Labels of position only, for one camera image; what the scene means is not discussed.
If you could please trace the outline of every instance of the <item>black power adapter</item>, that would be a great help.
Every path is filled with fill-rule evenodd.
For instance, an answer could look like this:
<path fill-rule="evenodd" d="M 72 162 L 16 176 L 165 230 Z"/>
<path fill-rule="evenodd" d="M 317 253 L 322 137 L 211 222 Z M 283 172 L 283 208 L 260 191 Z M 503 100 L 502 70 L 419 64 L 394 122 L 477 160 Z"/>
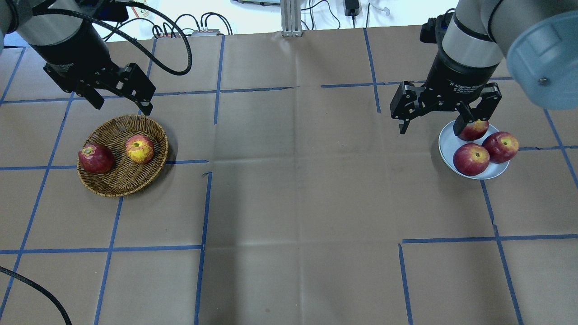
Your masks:
<path fill-rule="evenodd" d="M 345 1 L 345 16 L 357 16 L 360 13 L 359 0 L 344 0 Z"/>

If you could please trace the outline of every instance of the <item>basket of fruit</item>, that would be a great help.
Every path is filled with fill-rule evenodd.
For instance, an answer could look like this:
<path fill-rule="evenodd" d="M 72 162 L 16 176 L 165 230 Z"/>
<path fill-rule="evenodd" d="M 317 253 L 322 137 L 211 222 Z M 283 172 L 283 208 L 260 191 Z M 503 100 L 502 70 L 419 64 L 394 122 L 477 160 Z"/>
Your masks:
<path fill-rule="evenodd" d="M 442 160 L 457 174 L 471 179 L 499 176 L 518 153 L 518 140 L 508 132 L 498 131 L 488 121 L 468 124 L 459 136 L 449 122 L 439 135 Z"/>
<path fill-rule="evenodd" d="M 98 127 L 78 152 L 78 175 L 104 197 L 133 194 L 161 172 L 169 153 L 165 130 L 143 115 L 115 117 Z"/>

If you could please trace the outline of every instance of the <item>red apple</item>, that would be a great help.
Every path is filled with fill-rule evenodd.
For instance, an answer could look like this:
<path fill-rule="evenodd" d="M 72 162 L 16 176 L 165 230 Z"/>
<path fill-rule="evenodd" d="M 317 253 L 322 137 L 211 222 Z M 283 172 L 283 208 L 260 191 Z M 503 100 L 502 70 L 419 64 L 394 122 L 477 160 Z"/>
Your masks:
<path fill-rule="evenodd" d="M 476 176 L 488 168 L 490 154 L 484 147 L 475 143 L 466 143 L 454 153 L 454 166 L 466 176 Z"/>
<path fill-rule="evenodd" d="M 89 173 L 106 173 L 114 165 L 114 155 L 106 146 L 87 144 L 78 152 L 80 165 Z"/>
<path fill-rule="evenodd" d="M 508 132 L 491 134 L 481 145 L 488 150 L 490 161 L 494 164 L 505 163 L 512 159 L 520 148 L 518 139 Z"/>
<path fill-rule="evenodd" d="M 127 156 L 137 164 L 146 164 L 154 156 L 154 144 L 144 135 L 132 136 L 125 145 Z"/>
<path fill-rule="evenodd" d="M 477 120 L 473 123 L 469 123 L 466 125 L 464 130 L 460 133 L 458 138 L 464 141 L 474 141 L 478 140 L 479 138 L 483 137 L 488 131 L 488 127 L 490 127 L 490 122 Z"/>

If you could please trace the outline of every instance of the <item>dark red apple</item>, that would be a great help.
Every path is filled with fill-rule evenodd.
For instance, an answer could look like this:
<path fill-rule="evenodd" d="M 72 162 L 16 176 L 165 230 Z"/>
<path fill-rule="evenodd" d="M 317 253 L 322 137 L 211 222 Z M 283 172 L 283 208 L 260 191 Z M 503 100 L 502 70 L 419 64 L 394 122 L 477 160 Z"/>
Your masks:
<path fill-rule="evenodd" d="M 106 173 L 114 165 L 114 155 L 109 148 L 89 143 L 78 152 L 80 165 L 89 173 Z"/>
<path fill-rule="evenodd" d="M 476 176 L 488 168 L 490 154 L 484 147 L 466 143 L 454 153 L 454 166 L 466 176 Z"/>
<path fill-rule="evenodd" d="M 490 122 L 477 120 L 473 123 L 469 123 L 466 125 L 464 130 L 460 133 L 458 138 L 464 141 L 474 141 L 478 140 L 479 138 L 483 137 L 484 134 L 488 131 L 488 127 L 490 127 Z"/>
<path fill-rule="evenodd" d="M 505 163 L 512 159 L 520 148 L 518 139 L 503 131 L 491 134 L 481 145 L 488 150 L 490 161 L 494 164 Z"/>

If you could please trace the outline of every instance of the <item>brown basket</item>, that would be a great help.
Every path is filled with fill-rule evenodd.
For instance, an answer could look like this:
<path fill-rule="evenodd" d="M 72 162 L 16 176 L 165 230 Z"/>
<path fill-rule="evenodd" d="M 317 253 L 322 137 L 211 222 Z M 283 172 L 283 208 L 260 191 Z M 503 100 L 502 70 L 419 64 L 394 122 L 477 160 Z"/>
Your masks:
<path fill-rule="evenodd" d="M 154 143 L 154 157 L 146 164 L 137 164 L 127 157 L 125 144 L 133 135 L 147 136 Z M 93 193 L 104 197 L 133 194 L 150 184 L 160 173 L 169 153 L 165 130 L 155 120 L 144 115 L 115 117 L 98 127 L 84 145 L 98 143 L 114 154 L 116 164 L 107 173 L 88 173 L 77 163 L 82 183 Z"/>

